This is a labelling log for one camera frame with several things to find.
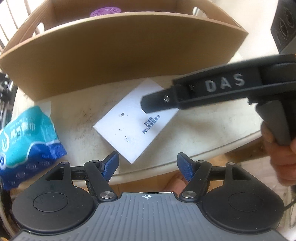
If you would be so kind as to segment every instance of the cardboard box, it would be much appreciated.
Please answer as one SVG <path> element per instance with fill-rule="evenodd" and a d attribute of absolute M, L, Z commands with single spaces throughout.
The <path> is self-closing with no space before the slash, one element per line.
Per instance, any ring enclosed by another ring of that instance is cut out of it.
<path fill-rule="evenodd" d="M 89 17 L 110 5 L 122 13 Z M 208 18 L 192 15 L 195 7 Z M 41 22 L 45 32 L 32 37 Z M 37 101 L 225 64 L 246 36 L 209 0 L 45 0 L 3 50 L 0 68 Z"/>
<path fill-rule="evenodd" d="M 117 103 L 94 126 L 94 129 L 133 164 L 160 131 L 174 117 L 178 109 L 146 114 L 141 99 L 163 88 L 146 79 Z"/>

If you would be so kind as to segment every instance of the blue rubber fingertip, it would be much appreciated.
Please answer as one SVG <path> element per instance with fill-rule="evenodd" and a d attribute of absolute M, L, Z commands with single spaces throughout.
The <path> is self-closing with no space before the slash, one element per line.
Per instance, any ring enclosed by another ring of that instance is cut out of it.
<path fill-rule="evenodd" d="M 185 179 L 189 182 L 194 176 L 192 164 L 189 163 L 181 155 L 178 155 L 177 166 L 178 166 L 179 170 L 181 171 L 181 173 L 183 174 L 183 176 L 185 177 Z"/>
<path fill-rule="evenodd" d="M 111 179 L 114 172 L 119 166 L 119 155 L 115 153 L 110 159 L 105 163 L 104 171 L 102 173 L 103 177 L 107 182 Z"/>

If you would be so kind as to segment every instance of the teal and blue package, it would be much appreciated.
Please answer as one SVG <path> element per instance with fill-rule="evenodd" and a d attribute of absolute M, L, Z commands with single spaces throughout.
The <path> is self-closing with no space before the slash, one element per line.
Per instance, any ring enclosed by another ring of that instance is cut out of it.
<path fill-rule="evenodd" d="M 50 167 L 67 152 L 51 119 L 39 106 L 24 111 L 0 131 L 0 177 L 10 190 Z"/>

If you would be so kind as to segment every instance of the gray ribbed plate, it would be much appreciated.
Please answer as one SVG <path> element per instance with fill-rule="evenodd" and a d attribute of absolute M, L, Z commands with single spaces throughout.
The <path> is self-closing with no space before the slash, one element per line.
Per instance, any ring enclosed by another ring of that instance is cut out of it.
<path fill-rule="evenodd" d="M 224 231 L 210 223 L 196 204 L 180 202 L 173 193 L 123 193 L 114 202 L 101 203 L 90 219 L 75 230 L 50 236 L 22 231 L 14 238 L 14 241 L 48 240 L 286 241 L 273 230 L 258 235 Z"/>

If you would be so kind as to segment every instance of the human hand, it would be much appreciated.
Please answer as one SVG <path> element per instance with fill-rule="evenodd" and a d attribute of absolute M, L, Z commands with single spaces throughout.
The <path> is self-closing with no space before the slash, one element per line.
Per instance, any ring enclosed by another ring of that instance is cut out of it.
<path fill-rule="evenodd" d="M 296 138 L 289 146 L 279 146 L 265 122 L 261 125 L 263 143 L 279 182 L 284 186 L 296 184 Z"/>

